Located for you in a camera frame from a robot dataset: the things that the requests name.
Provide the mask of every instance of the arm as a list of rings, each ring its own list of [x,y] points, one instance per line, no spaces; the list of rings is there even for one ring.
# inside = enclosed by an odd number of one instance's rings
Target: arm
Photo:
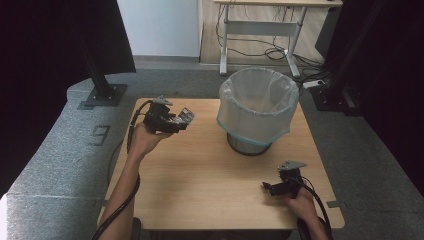
[[[328,240],[324,226],[319,221],[312,195],[304,188],[299,190],[296,198],[283,196],[283,201],[308,225],[312,240]]]
[[[150,134],[145,126],[140,123],[134,129],[132,145],[121,176],[113,189],[106,209],[100,219],[99,226],[127,199],[132,192],[138,177],[141,161],[164,138],[170,137],[169,133]],[[100,239],[130,239],[132,219],[134,215],[134,199],[122,213],[109,225],[100,236]]]

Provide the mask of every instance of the white wall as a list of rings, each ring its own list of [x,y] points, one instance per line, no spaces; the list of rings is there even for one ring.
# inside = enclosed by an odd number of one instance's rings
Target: white wall
[[[201,0],[118,0],[133,55],[199,57]]]

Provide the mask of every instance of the gray floor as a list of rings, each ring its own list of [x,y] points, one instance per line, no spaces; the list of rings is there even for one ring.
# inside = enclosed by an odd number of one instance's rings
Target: gray floor
[[[88,79],[69,89],[61,116],[3,198],[7,239],[90,239],[135,101],[218,98],[227,79],[215,65],[137,64],[137,73],[107,76],[128,85],[118,107],[78,110],[93,85]],[[424,239],[424,199],[364,119],[318,112],[308,91],[300,102],[346,221],[335,238]]]

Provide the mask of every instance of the wooden table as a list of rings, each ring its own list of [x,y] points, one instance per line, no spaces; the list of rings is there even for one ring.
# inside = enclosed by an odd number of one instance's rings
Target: wooden table
[[[146,100],[139,99],[135,109]],[[262,182],[281,182],[277,167],[286,160],[308,165],[301,168],[301,173],[314,184],[332,227],[344,226],[340,209],[327,207],[326,202],[336,198],[300,105],[291,133],[274,142],[265,154],[248,157],[232,150],[226,132],[218,126],[219,99],[169,100],[174,103],[171,112],[179,113],[188,107],[196,118],[187,130],[162,141],[141,163],[135,217],[141,219],[143,228],[294,229],[296,217],[262,187]],[[126,142],[123,146],[106,199],[126,160]]]
[[[341,7],[341,0],[214,0],[215,3],[225,6],[224,34],[221,48],[221,59],[219,72],[221,75],[227,74],[227,35],[262,35],[262,36],[289,36],[292,37],[286,54],[290,70],[295,78],[300,77],[299,70],[293,58],[300,30],[303,26],[306,10],[308,7]],[[231,5],[257,5],[257,6],[288,6],[302,7],[302,11],[297,22],[255,22],[255,21],[233,21],[228,19],[228,11]]]

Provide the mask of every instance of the bin liner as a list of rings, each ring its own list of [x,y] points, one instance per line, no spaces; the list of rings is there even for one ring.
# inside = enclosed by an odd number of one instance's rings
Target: bin liner
[[[237,140],[269,146],[290,132],[299,91],[289,77],[265,68],[232,74],[220,87],[217,121]]]

